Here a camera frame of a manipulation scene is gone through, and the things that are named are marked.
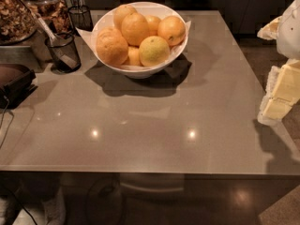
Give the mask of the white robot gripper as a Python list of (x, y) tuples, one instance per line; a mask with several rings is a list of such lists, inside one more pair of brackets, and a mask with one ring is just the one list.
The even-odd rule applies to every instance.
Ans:
[(276, 40), (277, 51), (289, 58), (282, 67), (271, 67), (257, 117), (261, 124), (274, 126), (300, 100), (300, 0), (261, 28), (257, 37)]

